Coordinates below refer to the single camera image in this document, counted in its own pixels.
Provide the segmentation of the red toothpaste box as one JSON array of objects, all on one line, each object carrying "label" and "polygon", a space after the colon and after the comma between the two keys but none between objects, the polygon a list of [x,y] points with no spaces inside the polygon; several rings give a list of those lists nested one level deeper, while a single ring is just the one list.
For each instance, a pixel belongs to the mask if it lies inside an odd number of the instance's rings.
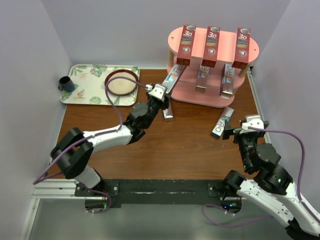
[{"label": "red toothpaste box", "polygon": [[233,68],[245,69],[249,64],[250,39],[250,29],[237,28]]},{"label": "red toothpaste box", "polygon": [[218,60],[218,48],[221,29],[217,26],[208,26],[204,43],[201,65],[214,68]]},{"label": "red toothpaste box", "polygon": [[196,28],[197,27],[192,24],[185,24],[182,27],[176,55],[176,63],[178,65],[189,66],[191,63]]}]

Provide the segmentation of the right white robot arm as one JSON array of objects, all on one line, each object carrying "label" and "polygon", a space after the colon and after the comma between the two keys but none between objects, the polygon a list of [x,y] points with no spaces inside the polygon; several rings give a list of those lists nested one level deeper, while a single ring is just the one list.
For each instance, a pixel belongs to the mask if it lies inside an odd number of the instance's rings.
[{"label": "right white robot arm", "polygon": [[298,184],[279,162],[281,156],[270,143],[258,143],[268,131],[269,122],[259,115],[247,116],[241,126],[224,125],[222,138],[233,136],[244,171],[256,174],[252,180],[231,170],[222,181],[223,192],[238,195],[270,214],[293,240],[318,240],[320,214],[302,196]]}]

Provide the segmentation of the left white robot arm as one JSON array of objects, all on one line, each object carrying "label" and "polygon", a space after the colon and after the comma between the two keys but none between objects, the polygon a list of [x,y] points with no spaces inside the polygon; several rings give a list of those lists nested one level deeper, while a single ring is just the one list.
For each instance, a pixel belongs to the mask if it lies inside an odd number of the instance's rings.
[{"label": "left white robot arm", "polygon": [[122,125],[97,131],[81,131],[75,127],[60,140],[50,156],[56,161],[66,179],[75,179],[86,186],[92,196],[99,196],[104,190],[104,180],[96,170],[89,167],[91,155],[120,145],[129,145],[139,141],[146,133],[159,110],[169,107],[170,95],[164,95],[164,101],[147,95],[147,102],[139,102]]}]

